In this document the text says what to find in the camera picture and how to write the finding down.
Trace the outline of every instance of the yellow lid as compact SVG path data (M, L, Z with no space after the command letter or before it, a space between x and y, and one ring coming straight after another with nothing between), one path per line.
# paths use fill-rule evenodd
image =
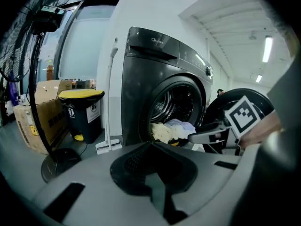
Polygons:
M84 140L84 137L83 137L83 134L80 134L80 135L76 135L74 137L75 140L78 140L78 141L83 141Z
M86 98L91 96L104 95L103 90L95 90L95 89L72 89L62 91L59 95L60 98Z

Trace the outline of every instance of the ceiling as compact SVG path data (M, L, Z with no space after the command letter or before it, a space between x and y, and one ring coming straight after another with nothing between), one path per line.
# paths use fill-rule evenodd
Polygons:
M258 84L255 81L261 74L259 84L271 88L287 70L290 57L286 43L266 17L260 0L206 0L192 19L219 45L235 80ZM264 63L267 35L274 41L269 61Z

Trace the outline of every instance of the brand logo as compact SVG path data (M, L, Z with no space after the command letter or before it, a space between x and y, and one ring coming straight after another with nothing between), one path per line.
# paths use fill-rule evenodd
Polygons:
M95 103L94 105L91 105L91 111L95 112L97 110L97 103Z
M151 41L153 41L153 42L157 42L157 43L161 43L161 44L164 44L162 41L160 41L160 40L157 40L157 39L155 39L155 38L152 38L152 39L151 39Z

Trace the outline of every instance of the bottle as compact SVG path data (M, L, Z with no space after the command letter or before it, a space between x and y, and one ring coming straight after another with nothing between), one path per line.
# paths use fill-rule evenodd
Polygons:
M47 61L47 81L53 80L53 64L52 60Z

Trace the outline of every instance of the laundry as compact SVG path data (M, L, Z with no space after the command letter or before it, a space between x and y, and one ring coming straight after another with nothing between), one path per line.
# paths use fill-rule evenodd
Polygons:
M196 133L195 127L189 122L172 119L164 124L171 129L173 139L187 139L188 135Z
M151 133L155 140L160 140L161 142L164 142L168 144L168 141L173 139L173 132L172 130L163 125L161 122L158 124L151 123Z
M178 119L172 119L165 124L161 122L158 124L151 123L151 132L155 140L160 140L166 144L172 139L187 139L188 135L196 133L193 125Z
M194 131L195 130L195 127L193 125L191 125L189 122L185 122L185 121L180 121L178 119L172 119L168 122L166 122L165 124L168 124L168 125L181 125L183 126L184 130L192 130Z

